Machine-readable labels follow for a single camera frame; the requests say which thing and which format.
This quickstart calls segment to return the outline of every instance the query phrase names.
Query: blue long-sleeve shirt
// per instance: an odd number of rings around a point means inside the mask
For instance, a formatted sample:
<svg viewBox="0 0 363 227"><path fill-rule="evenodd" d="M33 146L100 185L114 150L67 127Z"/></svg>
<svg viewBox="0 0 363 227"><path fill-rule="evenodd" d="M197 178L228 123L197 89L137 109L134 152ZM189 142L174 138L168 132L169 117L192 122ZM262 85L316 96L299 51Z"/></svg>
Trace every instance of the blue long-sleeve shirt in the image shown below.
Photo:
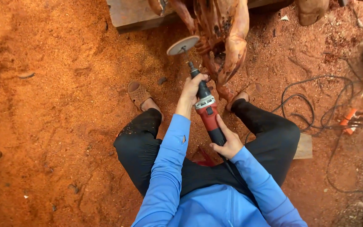
<svg viewBox="0 0 363 227"><path fill-rule="evenodd" d="M246 181L263 215L247 196L229 185L197 189L179 199L189 130L189 119L174 114L132 226L307 227L273 177L245 147L230 161Z"/></svg>

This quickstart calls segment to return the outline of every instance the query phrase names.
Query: right hand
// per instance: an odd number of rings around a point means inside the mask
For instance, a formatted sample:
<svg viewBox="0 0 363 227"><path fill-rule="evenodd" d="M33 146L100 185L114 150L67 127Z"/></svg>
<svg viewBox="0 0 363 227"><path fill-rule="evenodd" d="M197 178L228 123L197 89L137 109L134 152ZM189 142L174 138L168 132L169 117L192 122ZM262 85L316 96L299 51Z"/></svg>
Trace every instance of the right hand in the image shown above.
<svg viewBox="0 0 363 227"><path fill-rule="evenodd" d="M231 159L237 154L240 149L243 147L243 143L240 141L238 134L230 131L224 121L222 120L221 116L217 114L216 116L217 122L219 127L221 128L222 132L225 135L226 143L223 145L223 147L211 143L209 146L214 149L214 151L220 153L223 157Z"/></svg>

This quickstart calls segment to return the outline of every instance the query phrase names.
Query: person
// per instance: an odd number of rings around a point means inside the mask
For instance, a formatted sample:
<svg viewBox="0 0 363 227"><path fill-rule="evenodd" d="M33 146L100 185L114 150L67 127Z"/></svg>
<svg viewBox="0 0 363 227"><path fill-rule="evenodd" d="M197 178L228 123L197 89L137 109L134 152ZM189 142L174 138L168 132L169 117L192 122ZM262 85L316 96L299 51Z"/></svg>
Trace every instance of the person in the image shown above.
<svg viewBox="0 0 363 227"><path fill-rule="evenodd" d="M201 80L187 78L163 140L156 139L163 114L138 82L128 85L143 111L118 134L113 145L134 185L144 197L132 226L307 226L282 192L300 131L291 121L261 110L250 101L261 93L255 84L241 92L226 109L235 113L256 139L245 145L236 133L217 122L227 142L210 144L228 158L213 167L185 158L191 108Z"/></svg>

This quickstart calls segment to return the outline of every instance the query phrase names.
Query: ground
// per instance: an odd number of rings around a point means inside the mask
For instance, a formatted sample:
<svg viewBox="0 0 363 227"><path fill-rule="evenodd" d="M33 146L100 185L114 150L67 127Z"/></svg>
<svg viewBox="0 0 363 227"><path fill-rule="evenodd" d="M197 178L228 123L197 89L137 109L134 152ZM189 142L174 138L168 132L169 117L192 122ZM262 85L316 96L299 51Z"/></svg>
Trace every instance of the ground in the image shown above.
<svg viewBox="0 0 363 227"><path fill-rule="evenodd" d="M291 83L325 74L355 80L337 57L348 58L363 79L363 28L351 8L363 22L363 2L357 1L345 8L331 3L327 15L309 27L298 24L295 4L280 13L250 14L246 61L230 86L241 90L262 83L265 92L255 104L271 111ZM285 15L290 20L280 21ZM142 82L164 112L162 138L188 76L186 59L165 52L186 36L183 24L119 35L104 0L0 0L0 226L132 224L142 197L112 146L138 114L127 84ZM321 55L325 52L333 55ZM200 65L194 51L190 57ZM32 71L32 78L18 77ZM168 80L158 85L163 76ZM291 87L287 96L308 97L318 126L342 87L339 79L322 78ZM248 130L224 106L219 102L219 111L244 141ZM339 108L332 124L351 107L363 111L363 94ZM299 98L285 109L311 117ZM295 160L282 187L311 227L363 226L363 193L339 192L327 180L339 134L326 130L313 137L313 159ZM200 158L195 155L200 145L216 159L195 113L190 139L189 158ZM363 128L341 137L329 179L339 190L363 190Z"/></svg>

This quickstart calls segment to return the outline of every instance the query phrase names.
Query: hand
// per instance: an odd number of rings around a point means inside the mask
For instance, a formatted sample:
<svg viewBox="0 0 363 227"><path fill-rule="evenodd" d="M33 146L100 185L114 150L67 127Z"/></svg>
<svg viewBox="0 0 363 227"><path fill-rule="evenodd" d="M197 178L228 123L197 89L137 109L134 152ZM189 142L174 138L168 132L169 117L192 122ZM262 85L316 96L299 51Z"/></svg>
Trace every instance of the hand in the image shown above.
<svg viewBox="0 0 363 227"><path fill-rule="evenodd" d="M215 143L211 143L209 146L214 149L214 151L220 153L223 157L231 159L237 154L240 149L242 149L243 144L239 139L238 134L230 131L224 121L222 120L221 116L217 114L217 122L219 127L221 128L222 132L225 135L226 143L223 147L216 145Z"/></svg>
<svg viewBox="0 0 363 227"><path fill-rule="evenodd" d="M208 82L210 80L208 75L199 74L191 79L191 77L187 77L184 83L182 94L180 95L180 100L187 102L190 106L193 106L197 102L197 92L199 90L200 82L204 80Z"/></svg>

